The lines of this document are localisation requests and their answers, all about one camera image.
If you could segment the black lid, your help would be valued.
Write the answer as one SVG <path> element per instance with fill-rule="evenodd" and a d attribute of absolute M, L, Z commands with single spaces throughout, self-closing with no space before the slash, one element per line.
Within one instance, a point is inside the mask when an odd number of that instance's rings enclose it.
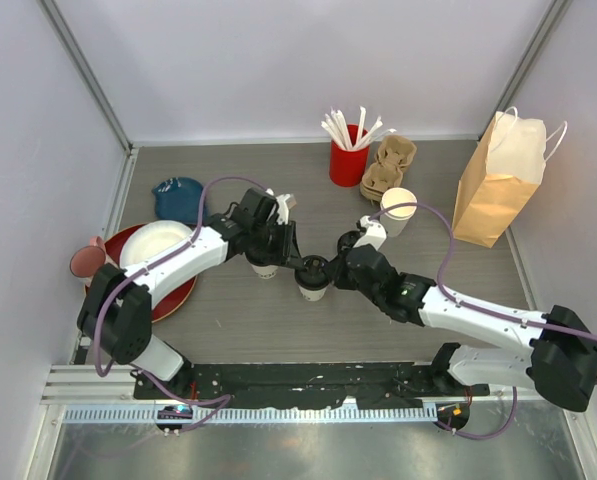
<path fill-rule="evenodd" d="M 274 257 L 267 254 L 261 254 L 260 252 L 247 252 L 245 257 L 251 265 L 256 267 L 276 267 Z"/>
<path fill-rule="evenodd" d="M 328 260 L 319 255 L 308 255 L 303 258 L 303 267 L 294 272 L 294 278 L 299 287 L 316 291 L 326 288 L 329 277 L 325 271 Z"/>

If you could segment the white paper cup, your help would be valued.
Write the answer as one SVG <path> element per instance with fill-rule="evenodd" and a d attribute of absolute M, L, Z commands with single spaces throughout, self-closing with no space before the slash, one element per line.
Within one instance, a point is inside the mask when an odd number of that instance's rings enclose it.
<path fill-rule="evenodd" d="M 251 267 L 256 275 L 263 280 L 273 278 L 278 270 L 278 267 L 275 265 L 258 265 L 251 263 Z"/>
<path fill-rule="evenodd" d="M 316 302 L 321 300 L 328 288 L 328 284 L 298 284 L 299 291 L 302 297 L 309 302 Z"/>

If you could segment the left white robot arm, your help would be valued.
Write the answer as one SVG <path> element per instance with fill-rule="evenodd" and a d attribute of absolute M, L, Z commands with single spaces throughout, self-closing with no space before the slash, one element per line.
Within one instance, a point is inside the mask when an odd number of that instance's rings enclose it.
<path fill-rule="evenodd" d="M 295 222 L 289 219 L 294 205 L 291 194 L 274 197 L 251 188 L 230 214 L 211 216 L 207 225 L 162 252 L 125 269 L 103 265 L 87 291 L 79 330 L 98 353 L 149 372 L 168 398 L 183 397 L 191 385 L 185 357 L 152 333 L 152 310 L 188 280 L 234 256 L 302 269 Z"/>

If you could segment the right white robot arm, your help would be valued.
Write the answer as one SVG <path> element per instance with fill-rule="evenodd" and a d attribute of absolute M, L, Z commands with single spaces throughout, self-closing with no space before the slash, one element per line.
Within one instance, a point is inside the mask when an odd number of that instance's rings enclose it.
<path fill-rule="evenodd" d="M 597 337 L 571 309 L 511 309 L 447 290 L 434 280 L 398 272 L 371 245 L 336 256 L 325 272 L 338 289 L 358 291 L 390 319 L 456 331 L 488 343 L 458 346 L 429 371 L 443 395 L 475 384 L 535 390 L 573 412 L 587 410 L 597 384 Z"/>

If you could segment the stack of white paper cups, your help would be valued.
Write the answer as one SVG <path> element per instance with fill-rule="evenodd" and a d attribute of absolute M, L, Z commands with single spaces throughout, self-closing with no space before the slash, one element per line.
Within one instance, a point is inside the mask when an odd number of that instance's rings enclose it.
<path fill-rule="evenodd" d="M 416 212 L 416 203 L 416 196 L 410 190 L 400 187 L 390 188 L 382 195 L 380 207 L 383 213 L 380 214 L 379 221 L 388 237 L 396 237 L 402 232 Z"/>

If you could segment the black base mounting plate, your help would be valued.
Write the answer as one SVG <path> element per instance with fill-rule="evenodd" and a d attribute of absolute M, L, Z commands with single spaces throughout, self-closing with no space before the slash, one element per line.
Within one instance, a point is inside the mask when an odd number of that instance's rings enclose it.
<path fill-rule="evenodd" d="M 349 397 L 361 410 L 420 407 L 436 397 L 485 397 L 430 365 L 404 363 L 194 364 L 164 384 L 183 399 L 230 397 L 232 409 L 337 409 Z"/>

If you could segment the red straw holder cup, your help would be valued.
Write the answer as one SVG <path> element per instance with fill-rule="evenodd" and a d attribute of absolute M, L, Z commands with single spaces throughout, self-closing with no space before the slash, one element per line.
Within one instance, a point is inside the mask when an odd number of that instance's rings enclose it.
<path fill-rule="evenodd" d="M 369 145 L 362 150 L 343 150 L 332 140 L 330 143 L 329 163 L 329 177 L 331 181 L 341 187 L 354 187 L 358 185 L 366 169 L 369 151 Z"/>

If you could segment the blue cloth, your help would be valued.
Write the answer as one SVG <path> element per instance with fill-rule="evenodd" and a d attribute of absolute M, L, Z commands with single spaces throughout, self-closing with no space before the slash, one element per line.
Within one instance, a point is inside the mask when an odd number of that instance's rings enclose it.
<path fill-rule="evenodd" d="M 172 177 L 162 181 L 151 190 L 156 218 L 195 225 L 202 191 L 203 185 L 189 177 Z"/>

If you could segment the white paper plate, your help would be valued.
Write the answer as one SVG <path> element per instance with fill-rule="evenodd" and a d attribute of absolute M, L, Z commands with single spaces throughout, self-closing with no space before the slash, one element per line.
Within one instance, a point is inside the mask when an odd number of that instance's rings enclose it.
<path fill-rule="evenodd" d="M 190 237 L 193 230 L 177 221 L 158 220 L 140 227 L 130 235 L 120 254 L 125 268 L 155 256 Z"/>

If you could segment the brown cardboard cup carrier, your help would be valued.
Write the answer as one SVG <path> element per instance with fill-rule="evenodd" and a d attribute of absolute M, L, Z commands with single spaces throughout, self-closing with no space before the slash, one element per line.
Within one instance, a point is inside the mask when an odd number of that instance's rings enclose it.
<path fill-rule="evenodd" d="M 361 196 L 378 202 L 387 190 L 400 187 L 416 153 L 417 146 L 411 140 L 395 134 L 386 136 L 362 177 Z"/>

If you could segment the white wrapped straws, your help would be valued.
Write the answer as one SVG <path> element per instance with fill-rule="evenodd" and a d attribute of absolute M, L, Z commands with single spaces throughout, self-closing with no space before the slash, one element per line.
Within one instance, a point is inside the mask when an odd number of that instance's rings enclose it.
<path fill-rule="evenodd" d="M 360 151 L 387 135 L 397 132 L 396 129 L 385 128 L 381 116 L 376 117 L 375 121 L 369 125 L 369 129 L 366 129 L 366 120 L 367 109 L 364 106 L 359 107 L 355 125 L 347 122 L 347 118 L 341 110 L 331 109 L 329 113 L 324 114 L 320 126 L 334 145 L 344 152 Z"/>

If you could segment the brown paper bag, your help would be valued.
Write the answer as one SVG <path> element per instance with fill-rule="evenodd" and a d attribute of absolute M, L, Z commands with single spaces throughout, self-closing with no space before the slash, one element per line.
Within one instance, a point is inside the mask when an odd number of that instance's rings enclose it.
<path fill-rule="evenodd" d="M 548 133 L 540 119 L 523 119 L 514 106 L 492 117 L 458 184 L 452 232 L 491 248 L 543 180 L 568 123 Z"/>

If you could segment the red round plate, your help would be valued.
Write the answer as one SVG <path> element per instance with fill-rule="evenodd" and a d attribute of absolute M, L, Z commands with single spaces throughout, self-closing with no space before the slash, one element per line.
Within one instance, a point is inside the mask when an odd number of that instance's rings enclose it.
<path fill-rule="evenodd" d="M 108 240 L 104 240 L 107 254 L 110 257 L 108 263 L 119 266 L 120 254 L 125 242 L 128 240 L 131 234 L 145 225 L 147 224 L 137 224 L 128 227 L 114 234 Z M 193 277 L 165 296 L 154 307 L 152 311 L 152 322 L 159 322 L 178 310 L 186 302 L 187 298 L 193 291 L 196 281 L 197 278 Z"/>

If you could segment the pink plastic cup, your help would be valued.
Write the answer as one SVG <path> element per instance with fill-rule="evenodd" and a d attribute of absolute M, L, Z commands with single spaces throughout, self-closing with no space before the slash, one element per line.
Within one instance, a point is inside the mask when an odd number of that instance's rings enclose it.
<path fill-rule="evenodd" d="M 91 237 L 89 243 L 74 253 L 70 260 L 70 271 L 76 278 L 93 277 L 104 264 L 109 262 L 104 240 Z"/>

